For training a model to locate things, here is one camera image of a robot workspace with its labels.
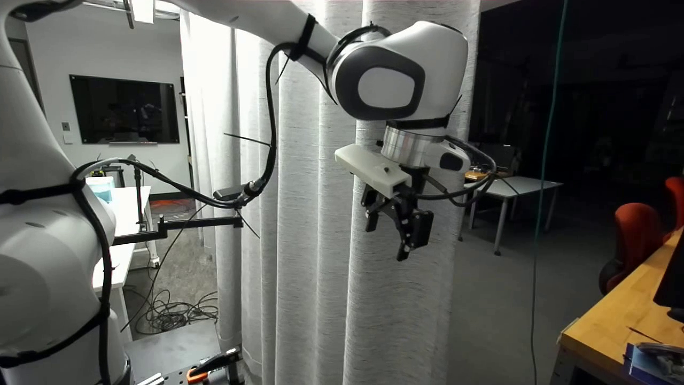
black screen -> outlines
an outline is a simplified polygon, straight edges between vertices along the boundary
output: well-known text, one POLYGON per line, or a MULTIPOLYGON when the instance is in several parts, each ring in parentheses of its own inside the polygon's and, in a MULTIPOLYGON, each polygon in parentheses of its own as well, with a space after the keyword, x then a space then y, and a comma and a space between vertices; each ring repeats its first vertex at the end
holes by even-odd
POLYGON ((83 143, 179 142, 173 84, 70 78, 83 143))
POLYGON ((668 308, 684 308, 684 236, 679 239, 653 301, 668 308))

black strap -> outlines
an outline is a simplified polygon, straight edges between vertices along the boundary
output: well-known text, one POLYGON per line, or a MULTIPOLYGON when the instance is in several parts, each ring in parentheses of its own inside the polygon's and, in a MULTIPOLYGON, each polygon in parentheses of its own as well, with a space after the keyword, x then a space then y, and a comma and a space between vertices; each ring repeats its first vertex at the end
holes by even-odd
POLYGON ((290 50, 290 53, 287 55, 287 57, 296 62, 299 60, 302 55, 304 55, 304 52, 306 52, 306 48, 308 47, 308 41, 311 39, 311 33, 313 32, 313 27, 316 25, 316 18, 311 16, 309 14, 306 18, 306 24, 304 24, 304 30, 302 31, 302 35, 300 36, 299 41, 297 44, 290 50))
POLYGON ((451 113, 442 118, 419 119, 415 121, 387 121, 387 125, 396 129, 428 129, 441 128, 449 124, 451 113))
POLYGON ((60 184, 57 186, 34 188, 33 190, 5 190, 0 193, 0 205, 9 203, 11 205, 21 205, 32 199, 55 197, 57 195, 72 194, 81 190, 86 185, 85 179, 75 182, 60 184))
POLYGON ((81 327, 81 329, 78 329, 77 332, 72 334, 66 340, 63 340, 62 342, 42 351, 22 351, 19 354, 17 354, 17 357, 0 356, 0 367, 9 369, 17 367, 19 365, 29 364, 31 362, 48 358, 49 356, 52 356, 53 354, 59 352, 65 347, 73 344, 76 340, 85 336, 88 332, 93 330, 102 322, 107 322, 108 318, 109 307, 101 306, 100 310, 90 319, 90 321, 88 321, 85 325, 83 325, 83 327, 81 327))

computer monitor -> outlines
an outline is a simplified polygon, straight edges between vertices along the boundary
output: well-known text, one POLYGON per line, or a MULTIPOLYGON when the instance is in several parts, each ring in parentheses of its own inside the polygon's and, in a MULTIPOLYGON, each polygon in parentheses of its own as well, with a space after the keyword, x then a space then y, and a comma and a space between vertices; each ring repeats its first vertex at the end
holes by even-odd
POLYGON ((653 301, 660 306, 672 308, 668 312, 670 318, 684 323, 684 236, 679 238, 672 253, 663 279, 653 301))

office chair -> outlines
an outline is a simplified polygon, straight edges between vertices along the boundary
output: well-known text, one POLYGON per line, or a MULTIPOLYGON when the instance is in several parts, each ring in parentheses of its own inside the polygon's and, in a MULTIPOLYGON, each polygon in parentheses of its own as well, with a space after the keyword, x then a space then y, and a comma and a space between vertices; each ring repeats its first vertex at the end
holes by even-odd
POLYGON ((598 288, 606 295, 663 245, 660 216, 643 203, 627 203, 615 211, 615 258, 601 269, 598 288))
POLYGON ((684 177, 669 177, 665 180, 665 187, 672 194, 674 201, 674 209, 677 215, 677 224, 674 226, 676 230, 684 226, 684 177))

white table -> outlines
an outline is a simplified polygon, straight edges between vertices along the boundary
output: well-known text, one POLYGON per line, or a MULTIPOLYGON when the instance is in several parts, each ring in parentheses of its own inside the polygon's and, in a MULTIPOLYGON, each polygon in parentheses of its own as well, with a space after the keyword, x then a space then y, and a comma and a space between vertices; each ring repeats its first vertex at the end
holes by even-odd
MULTIPOLYGON (((501 252, 499 251, 499 243, 501 243, 501 233, 503 232, 503 223, 505 222, 506 219, 506 212, 508 210, 508 201, 513 198, 513 207, 511 208, 511 218, 513 218, 513 214, 515 212, 515 207, 516 204, 518 203, 518 197, 521 195, 526 195, 526 194, 532 194, 532 193, 537 193, 542 190, 542 181, 540 179, 534 179, 534 178, 528 178, 528 177, 507 177, 505 178, 506 182, 510 184, 506 184, 501 179, 497 179, 492 183, 492 185, 489 187, 489 189, 485 192, 485 195, 489 195, 491 197, 496 197, 498 199, 501 199, 503 203, 501 204, 501 212, 499 213, 499 225, 497 227, 497 237, 495 238, 494 241, 494 254, 500 256, 501 252)), ((551 225, 551 217, 553 215, 553 207, 555 206, 555 201, 556 201, 556 196, 558 195, 558 188, 560 186, 563 186, 563 183, 559 182, 551 182, 551 181, 544 181, 544 190, 550 190, 553 189, 553 197, 551 198, 551 206, 549 207, 549 214, 547 216, 547 222, 544 227, 545 231, 549 230, 549 226, 551 225)), ((473 191, 473 196, 475 196, 478 193, 481 193, 482 188, 484 186, 478 188, 477 190, 473 191)), ((470 228, 473 229, 473 226, 475 224, 475 213, 477 212, 477 202, 473 203, 471 207, 471 216, 470 216, 470 228)), ((458 234, 459 240, 461 239, 461 234, 459 231, 458 234)))
MULTIPOLYGON (((137 224, 137 195, 135 193, 135 187, 124 187, 115 188, 111 192, 112 201, 109 204, 110 208, 114 211, 114 216, 116 217, 116 230, 114 235, 129 235, 138 233, 140 230, 140 225, 137 224)), ((145 217, 147 218, 147 223, 150 224, 150 229, 152 227, 152 214, 150 212, 149 197, 150 197, 150 187, 143 186, 140 188, 141 202, 145 208, 145 217)), ((124 292, 123 287, 126 284, 126 277, 128 276, 128 270, 131 266, 131 260, 133 259, 133 253, 142 251, 150 253, 149 263, 153 266, 159 264, 159 256, 157 256, 157 245, 155 241, 150 241, 146 243, 146 249, 135 249, 135 243, 128 243, 125 245, 112 246, 109 248, 109 254, 111 255, 112 267, 114 271, 111 275, 111 297, 110 304, 111 309, 116 312, 119 322, 119 328, 126 325, 129 321, 128 312, 126 311, 126 303, 124 302, 124 292)), ((95 271, 92 275, 92 287, 95 293, 99 294, 102 292, 103 283, 103 263, 102 259, 97 262, 95 266, 95 271)), ((127 326, 126 329, 121 333, 122 341, 124 343, 130 342, 131 337, 131 327, 127 326)))

